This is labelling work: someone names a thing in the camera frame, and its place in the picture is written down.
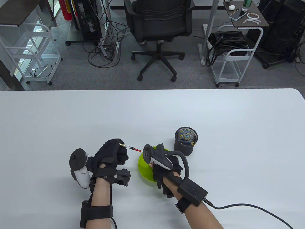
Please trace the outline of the person's right hand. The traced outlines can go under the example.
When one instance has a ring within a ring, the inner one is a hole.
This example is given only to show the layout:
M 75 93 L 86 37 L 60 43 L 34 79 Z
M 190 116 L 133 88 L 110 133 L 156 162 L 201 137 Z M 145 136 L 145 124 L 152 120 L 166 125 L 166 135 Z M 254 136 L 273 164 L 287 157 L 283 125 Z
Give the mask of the person's right hand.
M 180 177 L 181 171 L 183 168 L 179 164 L 179 160 L 175 156 L 169 156 L 169 160 L 173 164 L 172 169 L 165 169 L 157 164 L 152 164 L 153 177 L 157 183 L 158 189 L 162 188 L 163 194 L 166 195 L 167 198 L 174 197 L 173 192 L 170 190 L 169 185 L 167 185 L 163 180 L 166 178 L 175 186 L 179 186 L 182 184 L 183 180 Z

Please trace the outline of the person's left hand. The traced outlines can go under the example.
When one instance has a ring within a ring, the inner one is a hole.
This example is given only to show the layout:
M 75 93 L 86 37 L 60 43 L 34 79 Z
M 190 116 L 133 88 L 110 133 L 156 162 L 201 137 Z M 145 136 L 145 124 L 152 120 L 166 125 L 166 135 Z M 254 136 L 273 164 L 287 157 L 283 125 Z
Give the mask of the person's left hand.
M 115 182 L 117 165 L 123 165 L 129 159 L 127 149 L 120 144 L 124 144 L 121 139 L 108 140 L 95 154 L 91 160 L 92 182 L 97 178 L 102 178 L 110 184 Z

